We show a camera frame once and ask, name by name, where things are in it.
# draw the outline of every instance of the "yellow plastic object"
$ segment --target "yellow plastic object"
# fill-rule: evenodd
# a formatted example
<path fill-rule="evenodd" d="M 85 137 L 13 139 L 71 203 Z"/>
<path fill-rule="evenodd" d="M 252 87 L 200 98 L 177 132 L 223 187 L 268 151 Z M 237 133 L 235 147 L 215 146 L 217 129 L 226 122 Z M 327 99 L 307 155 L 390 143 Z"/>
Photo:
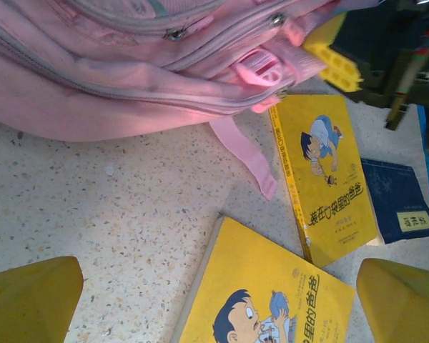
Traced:
<path fill-rule="evenodd" d="M 74 257 L 0 273 L 0 343 L 62 343 L 83 287 Z"/>
<path fill-rule="evenodd" d="M 429 271 L 365 259 L 357 292 L 377 343 L 429 342 Z"/>
<path fill-rule="evenodd" d="M 345 17 L 346 14 L 339 14 L 316 28 L 307 36 L 303 47 L 327 64 L 327 68 L 320 72 L 324 80 L 343 91 L 352 92 L 360 90 L 359 83 L 363 80 L 358 67 L 356 63 L 330 48 Z"/>

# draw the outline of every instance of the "zipper pull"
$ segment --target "zipper pull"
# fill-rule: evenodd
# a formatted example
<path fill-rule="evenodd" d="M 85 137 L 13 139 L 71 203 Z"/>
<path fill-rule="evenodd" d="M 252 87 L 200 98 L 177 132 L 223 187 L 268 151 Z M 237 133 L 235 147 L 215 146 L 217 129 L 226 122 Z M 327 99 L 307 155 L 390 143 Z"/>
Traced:
<path fill-rule="evenodd" d="M 210 25 L 215 20 L 213 15 L 206 16 L 199 21 L 196 21 L 192 25 L 189 25 L 186 29 L 170 29 L 167 30 L 165 37 L 172 41 L 179 41 L 183 39 L 188 34 L 195 34 L 197 31 L 200 31 Z"/>
<path fill-rule="evenodd" d="M 279 27 L 283 26 L 286 22 L 286 15 L 283 13 L 275 13 L 272 16 L 270 16 L 270 26 L 271 27 Z"/>
<path fill-rule="evenodd" d="M 305 39 L 305 32 L 292 19 L 288 19 L 283 25 L 283 31 L 293 46 L 301 46 Z"/>
<path fill-rule="evenodd" d="M 164 38 L 168 38 L 171 41 L 179 41 L 187 35 L 186 29 L 168 29 Z"/>
<path fill-rule="evenodd" d="M 281 99 L 276 95 L 269 96 L 263 102 L 252 106 L 251 111 L 253 111 L 254 113 L 263 113 L 267 111 L 270 107 L 278 104 L 280 101 Z"/>

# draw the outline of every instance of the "book title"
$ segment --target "book title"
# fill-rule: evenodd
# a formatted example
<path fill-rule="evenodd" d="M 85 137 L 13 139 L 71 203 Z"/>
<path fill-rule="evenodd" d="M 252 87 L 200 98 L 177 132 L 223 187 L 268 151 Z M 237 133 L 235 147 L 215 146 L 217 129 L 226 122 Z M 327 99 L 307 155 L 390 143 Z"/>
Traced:
<path fill-rule="evenodd" d="M 310 213 L 310 222 L 308 225 L 316 225 L 324 219 L 330 219 L 338 212 L 343 211 L 349 207 L 354 198 L 358 197 L 364 192 L 360 182 L 356 182 L 350 186 L 348 191 L 334 200 L 330 205 L 319 206 L 315 211 Z"/>
<path fill-rule="evenodd" d="M 315 324 L 316 324 L 316 298 L 317 291 L 320 287 L 320 276 L 312 275 L 308 281 L 308 292 L 307 292 L 307 321 L 304 326 L 305 339 L 302 343 L 311 343 L 315 337 Z"/>
<path fill-rule="evenodd" d="M 285 169 L 286 177 L 290 177 L 291 176 L 291 168 L 289 166 L 289 160 L 287 159 L 285 141 L 282 138 L 280 129 L 276 129 L 275 133 L 277 135 L 278 150 L 280 150 L 280 155 L 281 155 L 281 159 L 283 162 L 283 167 Z"/>
<path fill-rule="evenodd" d="M 426 211 L 397 212 L 397 216 L 402 232 L 429 229 L 429 214 Z"/>

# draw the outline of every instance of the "cartoon character face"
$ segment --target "cartoon character face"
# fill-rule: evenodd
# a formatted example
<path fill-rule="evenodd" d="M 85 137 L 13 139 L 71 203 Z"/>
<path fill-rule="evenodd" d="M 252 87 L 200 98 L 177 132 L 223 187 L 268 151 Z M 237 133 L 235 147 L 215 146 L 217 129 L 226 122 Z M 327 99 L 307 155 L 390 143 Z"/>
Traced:
<path fill-rule="evenodd" d="M 313 136 L 310 137 L 310 144 L 308 144 L 307 155 L 311 159 L 317 159 L 321 155 L 320 141 L 318 141 L 317 138 Z"/>
<path fill-rule="evenodd" d="M 254 343 L 259 337 L 259 314 L 251 298 L 244 300 L 246 302 L 236 303 L 229 313 L 229 321 L 235 329 L 227 335 L 229 343 Z"/>

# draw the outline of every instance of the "pink backpack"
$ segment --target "pink backpack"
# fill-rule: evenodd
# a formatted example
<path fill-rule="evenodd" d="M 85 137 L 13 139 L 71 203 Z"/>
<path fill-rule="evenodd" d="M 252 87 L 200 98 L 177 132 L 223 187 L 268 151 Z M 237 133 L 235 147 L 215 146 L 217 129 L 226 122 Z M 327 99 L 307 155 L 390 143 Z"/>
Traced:
<path fill-rule="evenodd" d="M 209 121 L 270 198 L 267 161 L 231 116 L 325 67 L 298 46 L 337 6 L 360 6 L 341 2 L 0 0 L 0 122 L 97 141 Z"/>

